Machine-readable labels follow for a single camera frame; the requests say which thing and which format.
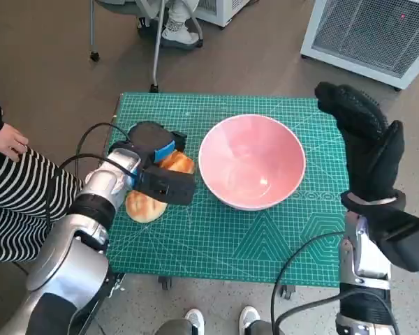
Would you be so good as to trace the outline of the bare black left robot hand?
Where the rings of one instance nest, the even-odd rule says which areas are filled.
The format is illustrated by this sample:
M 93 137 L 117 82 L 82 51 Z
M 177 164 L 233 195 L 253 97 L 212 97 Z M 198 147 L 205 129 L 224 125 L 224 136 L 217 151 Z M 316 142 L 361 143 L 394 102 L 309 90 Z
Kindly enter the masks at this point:
M 168 131 L 155 121 L 141 121 L 128 132 L 131 146 L 143 161 L 159 163 L 174 150 L 183 152 L 187 135 L 179 131 Z

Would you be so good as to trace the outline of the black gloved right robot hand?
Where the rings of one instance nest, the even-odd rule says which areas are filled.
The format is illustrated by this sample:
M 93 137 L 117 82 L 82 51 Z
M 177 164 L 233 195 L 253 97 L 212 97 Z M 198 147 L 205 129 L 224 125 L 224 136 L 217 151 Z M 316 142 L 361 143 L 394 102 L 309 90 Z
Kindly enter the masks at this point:
M 344 139 L 349 191 L 366 202 L 394 198 L 403 123 L 389 123 L 373 98 L 347 84 L 320 82 L 314 93 L 319 110 L 335 118 Z

